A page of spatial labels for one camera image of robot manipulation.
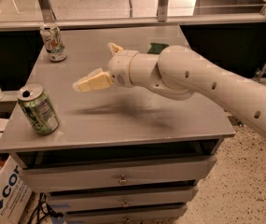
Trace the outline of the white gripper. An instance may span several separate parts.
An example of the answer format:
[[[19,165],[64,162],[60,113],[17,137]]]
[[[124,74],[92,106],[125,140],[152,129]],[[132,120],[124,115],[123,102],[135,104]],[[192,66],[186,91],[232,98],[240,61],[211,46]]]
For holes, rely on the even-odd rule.
[[[73,83],[75,91],[87,92],[107,89],[112,85],[112,81],[120,87],[131,88],[133,86],[130,79],[130,65],[138,51],[123,50],[123,47],[112,42],[109,42],[107,46],[113,55],[108,63],[109,73],[102,68],[95,69],[86,77]]]

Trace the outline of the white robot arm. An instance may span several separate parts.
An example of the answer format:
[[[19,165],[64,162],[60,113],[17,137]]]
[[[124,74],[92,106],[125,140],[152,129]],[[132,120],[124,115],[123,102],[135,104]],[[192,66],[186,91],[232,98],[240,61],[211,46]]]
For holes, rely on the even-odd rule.
[[[102,90],[115,84],[139,86],[160,96],[184,100],[204,95],[266,138],[266,86],[229,72],[184,46],[170,46],[159,54],[108,45],[108,68],[93,70],[73,83],[78,92]]]

